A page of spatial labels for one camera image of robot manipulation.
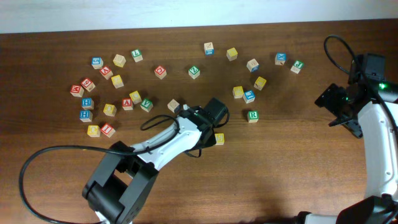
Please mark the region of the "yellow S block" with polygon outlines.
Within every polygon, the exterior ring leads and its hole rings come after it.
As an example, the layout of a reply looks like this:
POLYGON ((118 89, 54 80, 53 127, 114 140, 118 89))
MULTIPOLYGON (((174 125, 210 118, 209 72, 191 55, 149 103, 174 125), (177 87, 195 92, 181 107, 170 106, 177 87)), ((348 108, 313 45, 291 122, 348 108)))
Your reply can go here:
POLYGON ((220 146, 223 145, 225 142, 224 134, 223 133, 216 133, 215 134, 216 145, 220 146))

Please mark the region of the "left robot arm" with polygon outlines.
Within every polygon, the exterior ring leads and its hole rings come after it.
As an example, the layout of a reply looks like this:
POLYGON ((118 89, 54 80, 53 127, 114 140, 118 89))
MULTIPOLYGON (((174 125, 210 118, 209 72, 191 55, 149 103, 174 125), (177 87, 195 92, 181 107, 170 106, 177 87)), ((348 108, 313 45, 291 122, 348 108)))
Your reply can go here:
POLYGON ((142 209, 163 166, 179 154, 190 155, 216 144, 214 130, 225 125, 229 111, 212 98, 208 104, 184 106, 173 123, 156 136, 132 146, 111 146, 83 188, 82 196, 100 223, 132 223, 142 209))

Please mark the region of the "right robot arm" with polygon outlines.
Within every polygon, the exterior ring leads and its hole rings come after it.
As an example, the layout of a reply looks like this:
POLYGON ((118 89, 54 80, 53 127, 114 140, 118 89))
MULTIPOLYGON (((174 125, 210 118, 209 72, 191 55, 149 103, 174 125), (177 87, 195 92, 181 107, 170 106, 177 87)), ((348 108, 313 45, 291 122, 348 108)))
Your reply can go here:
POLYGON ((364 199, 338 215, 300 212, 294 223, 389 223, 397 218, 397 85, 384 78, 385 58, 364 54, 353 63, 346 88, 331 84, 316 100, 364 141, 367 184, 364 199))

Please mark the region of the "wooden block blue side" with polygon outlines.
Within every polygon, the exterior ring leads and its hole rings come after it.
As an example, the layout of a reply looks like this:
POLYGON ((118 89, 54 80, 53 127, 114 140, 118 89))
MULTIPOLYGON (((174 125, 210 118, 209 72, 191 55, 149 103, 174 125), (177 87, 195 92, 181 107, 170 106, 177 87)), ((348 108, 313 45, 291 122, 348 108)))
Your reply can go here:
POLYGON ((175 99, 172 99, 172 100, 167 104, 167 107, 168 107, 168 109, 169 109, 170 111, 172 111, 173 113, 177 113, 177 112, 180 110, 181 105, 180 105, 180 103, 177 102, 175 99))

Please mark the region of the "blue E block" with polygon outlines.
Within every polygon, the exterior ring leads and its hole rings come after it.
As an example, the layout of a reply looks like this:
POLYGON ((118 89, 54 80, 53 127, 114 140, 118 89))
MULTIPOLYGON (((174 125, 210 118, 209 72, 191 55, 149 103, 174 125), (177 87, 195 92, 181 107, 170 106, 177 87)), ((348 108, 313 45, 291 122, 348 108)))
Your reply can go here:
POLYGON ((243 95, 243 99, 246 104, 251 103, 255 100, 256 96, 252 90, 245 91, 243 95))

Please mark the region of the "green Z block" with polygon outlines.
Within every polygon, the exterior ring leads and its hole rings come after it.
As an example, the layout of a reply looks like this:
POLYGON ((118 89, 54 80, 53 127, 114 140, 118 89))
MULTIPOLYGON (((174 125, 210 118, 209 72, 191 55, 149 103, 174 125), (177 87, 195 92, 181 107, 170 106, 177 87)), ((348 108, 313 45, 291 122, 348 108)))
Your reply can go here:
POLYGON ((188 70, 188 75, 192 78, 192 79, 196 79, 199 75, 200 75, 200 69, 196 66, 192 66, 189 70, 188 70))

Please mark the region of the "green V block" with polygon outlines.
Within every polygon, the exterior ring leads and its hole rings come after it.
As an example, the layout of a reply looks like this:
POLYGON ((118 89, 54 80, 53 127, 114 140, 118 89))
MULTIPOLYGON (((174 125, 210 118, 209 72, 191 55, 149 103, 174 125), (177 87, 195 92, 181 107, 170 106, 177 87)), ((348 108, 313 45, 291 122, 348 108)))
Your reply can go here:
POLYGON ((144 111, 149 112, 153 108, 153 102, 147 98, 144 98, 140 106, 144 111))

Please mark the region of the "red Q block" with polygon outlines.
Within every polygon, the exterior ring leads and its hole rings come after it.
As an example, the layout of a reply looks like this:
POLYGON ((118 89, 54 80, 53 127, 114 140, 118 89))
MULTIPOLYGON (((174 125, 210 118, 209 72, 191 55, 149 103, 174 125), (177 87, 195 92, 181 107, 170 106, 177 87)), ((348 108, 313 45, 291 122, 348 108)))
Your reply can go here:
POLYGON ((158 67, 155 68, 154 73, 155 73, 155 76, 157 76, 161 80, 163 78, 165 78, 165 76, 167 75, 166 69, 161 65, 159 65, 158 67))

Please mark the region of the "wooden block blue edge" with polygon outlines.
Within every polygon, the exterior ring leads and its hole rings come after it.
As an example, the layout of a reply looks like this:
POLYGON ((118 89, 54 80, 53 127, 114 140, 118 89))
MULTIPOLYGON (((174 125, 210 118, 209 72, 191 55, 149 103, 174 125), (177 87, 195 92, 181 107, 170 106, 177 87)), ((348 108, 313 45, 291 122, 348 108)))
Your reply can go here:
POLYGON ((259 63, 257 62, 256 59, 251 59, 250 61, 247 62, 246 67, 250 72, 255 72, 256 70, 259 69, 259 63))

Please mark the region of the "red a block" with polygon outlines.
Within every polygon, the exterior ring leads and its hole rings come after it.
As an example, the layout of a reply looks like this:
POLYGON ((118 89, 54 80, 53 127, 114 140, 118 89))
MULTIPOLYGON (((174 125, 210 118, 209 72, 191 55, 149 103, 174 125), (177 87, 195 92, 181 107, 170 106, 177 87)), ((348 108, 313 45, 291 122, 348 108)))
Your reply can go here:
POLYGON ((134 104, 130 98, 123 98, 122 100, 122 108, 124 110, 133 110, 134 109, 134 104))
POLYGON ((104 66, 99 72, 106 80, 109 80, 113 76, 113 72, 108 66, 104 66))

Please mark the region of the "red I block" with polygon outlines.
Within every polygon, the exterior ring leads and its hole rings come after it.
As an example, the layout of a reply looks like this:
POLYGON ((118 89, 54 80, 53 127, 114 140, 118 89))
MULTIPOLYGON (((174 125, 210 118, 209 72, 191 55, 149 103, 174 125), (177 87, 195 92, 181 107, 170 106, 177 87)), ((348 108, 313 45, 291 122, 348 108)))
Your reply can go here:
POLYGON ((107 137, 109 137, 109 138, 116 132, 116 130, 115 130, 111 125, 109 125, 108 123, 105 123, 105 124, 102 126, 102 128, 100 129, 100 131, 101 131, 105 136, 107 136, 107 137))

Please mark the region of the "yellow block bottom left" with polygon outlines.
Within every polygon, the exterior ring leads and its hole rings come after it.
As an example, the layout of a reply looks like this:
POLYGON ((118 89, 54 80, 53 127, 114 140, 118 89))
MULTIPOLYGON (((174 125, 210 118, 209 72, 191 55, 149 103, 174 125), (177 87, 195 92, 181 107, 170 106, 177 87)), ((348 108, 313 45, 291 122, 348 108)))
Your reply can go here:
POLYGON ((100 127, 98 125, 89 125, 87 129, 87 135, 89 135, 92 138, 100 137, 101 135, 100 127))

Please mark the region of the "red A block upper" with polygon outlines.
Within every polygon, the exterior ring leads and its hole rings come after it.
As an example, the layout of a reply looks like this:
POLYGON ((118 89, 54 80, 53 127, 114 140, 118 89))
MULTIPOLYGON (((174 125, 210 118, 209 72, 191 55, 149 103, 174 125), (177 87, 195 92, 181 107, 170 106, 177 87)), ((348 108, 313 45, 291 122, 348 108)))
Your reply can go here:
POLYGON ((99 72, 106 80, 109 80, 113 76, 113 72, 108 66, 104 66, 99 72))

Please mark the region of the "blue H block lower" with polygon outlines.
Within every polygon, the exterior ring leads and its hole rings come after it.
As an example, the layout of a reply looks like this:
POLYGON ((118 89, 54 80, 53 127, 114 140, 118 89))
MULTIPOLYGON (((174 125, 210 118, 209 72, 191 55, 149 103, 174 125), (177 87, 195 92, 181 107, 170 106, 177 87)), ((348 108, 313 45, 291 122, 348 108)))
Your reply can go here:
POLYGON ((90 110, 81 110, 79 114, 79 119, 82 122, 92 122, 93 113, 90 110))

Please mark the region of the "blue 5 block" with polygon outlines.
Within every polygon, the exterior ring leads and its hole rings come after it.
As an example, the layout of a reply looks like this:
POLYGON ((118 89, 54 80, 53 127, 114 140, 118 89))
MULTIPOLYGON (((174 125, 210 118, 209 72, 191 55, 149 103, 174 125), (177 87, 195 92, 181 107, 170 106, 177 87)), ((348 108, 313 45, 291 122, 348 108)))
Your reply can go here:
POLYGON ((101 58, 101 57, 93 57, 92 59, 91 59, 91 66, 94 68, 94 69, 102 69, 103 68, 103 64, 104 64, 104 62, 103 62, 103 59, 101 58))

